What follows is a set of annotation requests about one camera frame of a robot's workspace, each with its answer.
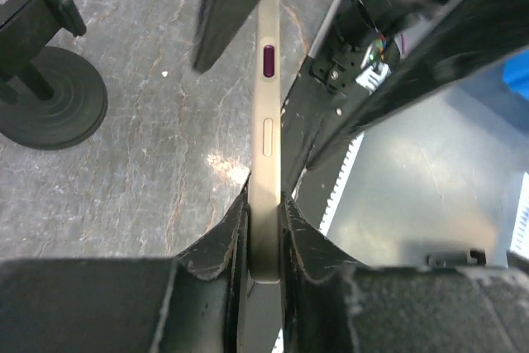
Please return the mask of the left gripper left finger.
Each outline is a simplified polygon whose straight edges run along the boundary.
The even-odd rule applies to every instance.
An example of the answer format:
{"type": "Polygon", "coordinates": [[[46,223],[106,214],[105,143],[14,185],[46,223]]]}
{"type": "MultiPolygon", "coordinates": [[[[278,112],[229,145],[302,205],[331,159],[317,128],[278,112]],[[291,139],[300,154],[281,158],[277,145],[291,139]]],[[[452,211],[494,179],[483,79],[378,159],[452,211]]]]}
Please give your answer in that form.
{"type": "Polygon", "coordinates": [[[242,351],[247,201],[173,257],[4,260],[2,351],[242,351]]]}

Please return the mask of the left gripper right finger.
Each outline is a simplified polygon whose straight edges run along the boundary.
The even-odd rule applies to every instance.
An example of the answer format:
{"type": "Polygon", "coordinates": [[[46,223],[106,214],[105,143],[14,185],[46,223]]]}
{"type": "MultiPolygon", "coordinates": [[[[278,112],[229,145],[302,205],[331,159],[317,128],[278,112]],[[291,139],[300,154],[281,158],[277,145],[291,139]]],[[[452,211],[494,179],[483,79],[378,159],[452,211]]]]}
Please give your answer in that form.
{"type": "Polygon", "coordinates": [[[287,352],[525,352],[528,276],[517,268],[375,267],[279,208],[287,352]]]}

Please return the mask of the smartphone with beige case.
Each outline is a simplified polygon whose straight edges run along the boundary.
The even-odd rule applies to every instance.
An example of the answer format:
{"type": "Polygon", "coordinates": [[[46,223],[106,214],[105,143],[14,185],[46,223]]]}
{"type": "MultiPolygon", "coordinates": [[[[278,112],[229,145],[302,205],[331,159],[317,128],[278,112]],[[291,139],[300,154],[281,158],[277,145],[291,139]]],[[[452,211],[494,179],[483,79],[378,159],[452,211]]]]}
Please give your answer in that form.
{"type": "Polygon", "coordinates": [[[260,0],[255,35],[251,168],[248,183],[249,271],[257,283],[280,278],[281,78],[279,0],[260,0]]]}

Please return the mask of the black phone stand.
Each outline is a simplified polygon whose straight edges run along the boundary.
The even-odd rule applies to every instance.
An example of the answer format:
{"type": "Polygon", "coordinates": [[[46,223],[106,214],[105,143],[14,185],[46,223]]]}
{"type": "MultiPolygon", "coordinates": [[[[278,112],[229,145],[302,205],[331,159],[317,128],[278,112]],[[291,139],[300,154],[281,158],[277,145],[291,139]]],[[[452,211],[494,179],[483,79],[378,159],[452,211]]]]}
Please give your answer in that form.
{"type": "Polygon", "coordinates": [[[51,46],[60,30],[84,36],[74,0],[1,6],[1,133],[19,145],[61,150],[89,138],[107,113],[107,88],[84,57],[51,46]]]}

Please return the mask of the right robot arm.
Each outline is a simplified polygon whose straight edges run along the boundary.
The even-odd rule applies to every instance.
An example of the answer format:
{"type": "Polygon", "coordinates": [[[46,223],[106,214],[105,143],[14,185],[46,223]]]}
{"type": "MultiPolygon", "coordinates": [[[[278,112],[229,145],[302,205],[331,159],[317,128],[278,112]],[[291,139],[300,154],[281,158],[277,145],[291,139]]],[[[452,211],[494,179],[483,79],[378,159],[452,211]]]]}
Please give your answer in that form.
{"type": "MultiPolygon", "coordinates": [[[[208,71],[259,0],[201,0],[193,68],[208,71]]],[[[449,0],[354,0],[387,38],[449,0]]],[[[450,83],[528,45],[528,0],[462,0],[433,27],[389,80],[329,131],[311,129],[298,166],[316,168],[338,145],[450,83]]]]}

